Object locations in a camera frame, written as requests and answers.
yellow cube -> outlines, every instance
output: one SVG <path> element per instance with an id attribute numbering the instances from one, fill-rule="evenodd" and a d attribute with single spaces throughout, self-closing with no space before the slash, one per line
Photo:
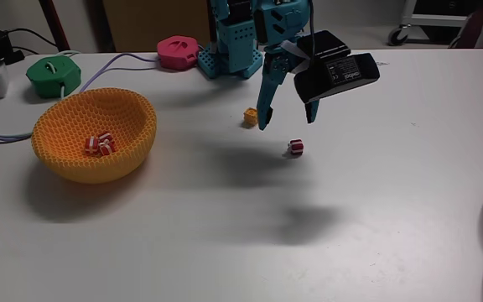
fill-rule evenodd
<path id="1" fill-rule="evenodd" d="M 251 127 L 254 127 L 255 125 L 258 124 L 258 115 L 257 115 L 257 109 L 255 108 L 248 108 L 244 113 L 243 113 L 243 120 L 245 123 Z"/>

floor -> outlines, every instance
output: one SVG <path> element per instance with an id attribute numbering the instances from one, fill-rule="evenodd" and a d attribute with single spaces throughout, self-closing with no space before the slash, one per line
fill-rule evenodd
<path id="1" fill-rule="evenodd" d="M 389 33 L 400 24 L 405 0 L 313 0 L 314 28 L 327 29 L 351 49 L 441 49 L 445 45 L 387 45 Z M 410 38 L 426 39 L 420 28 Z"/>

black cable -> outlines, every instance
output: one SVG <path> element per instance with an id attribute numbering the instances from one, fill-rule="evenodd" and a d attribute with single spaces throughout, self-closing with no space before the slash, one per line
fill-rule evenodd
<path id="1" fill-rule="evenodd" d="M 309 0 L 310 6 L 310 37 L 312 38 L 312 56 L 310 57 L 310 65 L 314 63 L 314 57 L 316 53 L 316 42 L 314 39 L 314 4 L 312 0 Z"/>
<path id="2" fill-rule="evenodd" d="M 52 46 L 57 47 L 57 45 L 55 43 L 51 42 L 50 40 L 46 39 L 45 37 L 43 37 L 42 35 L 40 35 L 39 33 L 35 32 L 31 29 L 10 29 L 10 30 L 6 30 L 5 33 L 10 34 L 10 33 L 14 33 L 14 32 L 17 32 L 17 31 L 24 31 L 24 32 L 34 34 L 35 36 L 41 38 L 47 44 L 50 44 Z"/>
<path id="3" fill-rule="evenodd" d="M 21 49 L 30 52 L 31 54 L 34 55 L 40 55 L 38 52 L 31 50 L 31 49 L 26 49 L 25 47 L 20 47 L 20 46 L 13 46 L 14 49 Z"/>

green box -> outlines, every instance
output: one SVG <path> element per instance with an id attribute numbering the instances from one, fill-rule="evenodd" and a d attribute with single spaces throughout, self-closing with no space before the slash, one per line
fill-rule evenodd
<path id="1" fill-rule="evenodd" d="M 68 96 L 81 84 L 80 67 L 64 55 L 40 59 L 29 67 L 25 75 L 42 98 L 60 97 L 62 86 L 65 86 L 65 96 Z"/>

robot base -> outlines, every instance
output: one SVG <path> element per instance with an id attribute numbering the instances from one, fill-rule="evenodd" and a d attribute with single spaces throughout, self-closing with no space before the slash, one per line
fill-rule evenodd
<path id="1" fill-rule="evenodd" d="M 252 50 L 252 65 L 246 69 L 236 72 L 228 70 L 228 54 L 210 53 L 210 45 L 199 53 L 198 61 L 200 69 L 210 79 L 215 79 L 221 75 L 236 75 L 244 79 L 250 78 L 262 66 L 262 54 L 257 48 Z"/>

